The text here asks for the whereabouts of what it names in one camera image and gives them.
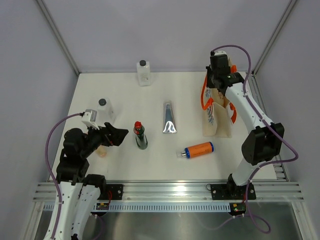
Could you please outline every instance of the reflective surface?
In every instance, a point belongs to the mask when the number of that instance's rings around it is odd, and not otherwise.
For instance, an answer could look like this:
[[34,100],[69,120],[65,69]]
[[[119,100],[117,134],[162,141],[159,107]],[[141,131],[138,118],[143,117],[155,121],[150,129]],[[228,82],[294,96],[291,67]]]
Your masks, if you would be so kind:
[[[290,203],[253,203],[252,212],[265,218],[271,225],[271,233],[260,233],[249,218],[233,219],[218,230],[212,230],[230,218],[228,213],[107,213],[104,232],[101,222],[89,217],[83,240],[301,240],[301,234]],[[51,211],[44,211],[36,240],[42,240],[47,231]]]

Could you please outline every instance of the black bottle cap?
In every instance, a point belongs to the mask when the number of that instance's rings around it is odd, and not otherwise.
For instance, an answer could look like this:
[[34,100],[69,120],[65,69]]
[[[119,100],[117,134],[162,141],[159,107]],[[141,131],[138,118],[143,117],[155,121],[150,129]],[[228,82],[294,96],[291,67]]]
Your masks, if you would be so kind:
[[99,105],[100,106],[104,106],[104,105],[106,105],[107,104],[107,101],[104,99],[104,98],[101,98],[100,100],[99,100]]
[[144,67],[145,65],[147,65],[147,62],[145,60],[141,60],[139,64],[141,67]]

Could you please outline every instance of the white table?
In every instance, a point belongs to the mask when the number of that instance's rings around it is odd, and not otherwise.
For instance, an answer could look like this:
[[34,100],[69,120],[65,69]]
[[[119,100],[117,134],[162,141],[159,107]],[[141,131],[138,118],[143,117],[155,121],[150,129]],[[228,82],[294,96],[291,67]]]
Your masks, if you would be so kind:
[[[241,145],[248,132],[240,117],[232,129],[232,138],[204,137],[202,134],[201,88],[205,72],[152,73],[154,83],[140,87],[136,73],[82,73],[69,109],[69,115],[95,108],[108,97],[113,105],[116,128],[129,133],[120,146],[107,147],[107,156],[93,153],[87,174],[105,175],[107,180],[226,180],[242,160]],[[177,133],[163,134],[163,103],[171,100]],[[142,122],[148,147],[140,150],[133,127]],[[63,135],[71,128],[86,131],[80,117],[67,120],[55,157],[59,163]],[[211,141],[215,152],[200,157],[177,158],[176,150]],[[263,167],[256,180],[277,179],[274,167]]]

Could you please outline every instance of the white wall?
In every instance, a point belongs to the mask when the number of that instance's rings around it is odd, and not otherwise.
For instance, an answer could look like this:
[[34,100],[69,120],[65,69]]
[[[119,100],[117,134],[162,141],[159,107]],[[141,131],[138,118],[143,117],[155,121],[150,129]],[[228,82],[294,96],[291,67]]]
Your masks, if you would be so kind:
[[68,113],[77,79],[33,0],[2,0],[0,33],[0,236],[17,240],[36,183],[48,179],[47,135]]
[[[82,72],[204,71],[210,51],[248,49],[253,65],[289,0],[44,0]],[[245,55],[228,49],[239,69]]]
[[[256,77],[267,112],[299,153],[287,164],[289,177],[299,182],[314,226],[320,222],[319,9],[318,0],[298,2]],[[293,156],[282,149],[283,159]]]

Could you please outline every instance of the robotic arm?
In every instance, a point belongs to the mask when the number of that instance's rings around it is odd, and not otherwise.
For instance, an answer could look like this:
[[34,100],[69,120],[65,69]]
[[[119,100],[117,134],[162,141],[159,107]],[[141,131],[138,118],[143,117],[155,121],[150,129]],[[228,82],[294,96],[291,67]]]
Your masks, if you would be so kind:
[[270,161],[280,153],[282,142],[266,127],[261,118],[248,102],[258,110],[265,122],[271,126],[281,137],[284,127],[281,123],[273,123],[261,110],[253,97],[244,93],[244,79],[240,73],[231,73],[228,56],[224,51],[211,52],[210,66],[207,69],[207,87],[217,88],[235,106],[248,131],[248,137],[242,144],[243,159],[236,169],[230,174],[226,184],[226,194],[231,199],[243,198],[245,185],[250,175],[259,165]]
[[82,122],[88,127],[87,134],[79,128],[72,128],[64,135],[60,163],[56,168],[61,202],[57,195],[45,240],[82,240],[93,205],[97,199],[109,199],[105,176],[86,176],[87,157],[100,145],[119,146],[129,131],[114,128],[108,122],[103,127],[98,126],[96,115],[97,111],[87,109],[82,116]]

